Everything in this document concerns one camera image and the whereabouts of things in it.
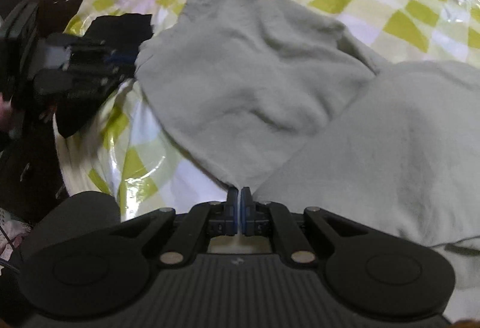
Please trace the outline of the left hand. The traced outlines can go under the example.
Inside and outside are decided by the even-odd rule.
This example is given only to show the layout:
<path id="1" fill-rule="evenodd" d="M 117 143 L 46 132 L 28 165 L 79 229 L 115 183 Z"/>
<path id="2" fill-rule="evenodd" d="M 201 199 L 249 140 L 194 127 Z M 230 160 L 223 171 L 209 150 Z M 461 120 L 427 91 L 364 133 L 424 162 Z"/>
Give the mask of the left hand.
<path id="1" fill-rule="evenodd" d="M 8 133 L 13 126 L 14 110 L 11 102 L 3 98 L 0 93 L 0 130 Z"/>

